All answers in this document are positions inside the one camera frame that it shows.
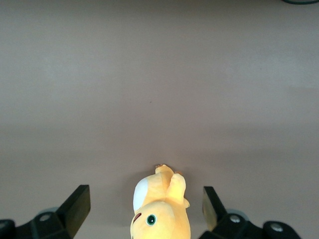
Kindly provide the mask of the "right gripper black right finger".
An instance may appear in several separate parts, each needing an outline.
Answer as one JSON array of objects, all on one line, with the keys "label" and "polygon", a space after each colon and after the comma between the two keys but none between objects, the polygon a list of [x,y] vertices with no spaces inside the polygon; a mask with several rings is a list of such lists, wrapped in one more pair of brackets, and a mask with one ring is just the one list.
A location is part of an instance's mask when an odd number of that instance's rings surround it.
[{"label": "right gripper black right finger", "polygon": [[288,224],[267,221],[260,228],[241,211],[226,210],[215,189],[203,187],[202,212],[207,223],[202,239],[299,239]]}]

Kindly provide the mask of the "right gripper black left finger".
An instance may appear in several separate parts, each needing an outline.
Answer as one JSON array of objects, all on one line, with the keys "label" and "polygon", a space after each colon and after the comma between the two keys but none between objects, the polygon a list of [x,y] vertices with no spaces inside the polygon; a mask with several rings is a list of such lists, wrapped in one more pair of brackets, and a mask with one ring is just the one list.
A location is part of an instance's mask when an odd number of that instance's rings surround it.
[{"label": "right gripper black left finger", "polygon": [[0,221],[2,239],[73,239],[90,212],[90,187],[80,185],[56,210],[38,214],[24,225]]}]

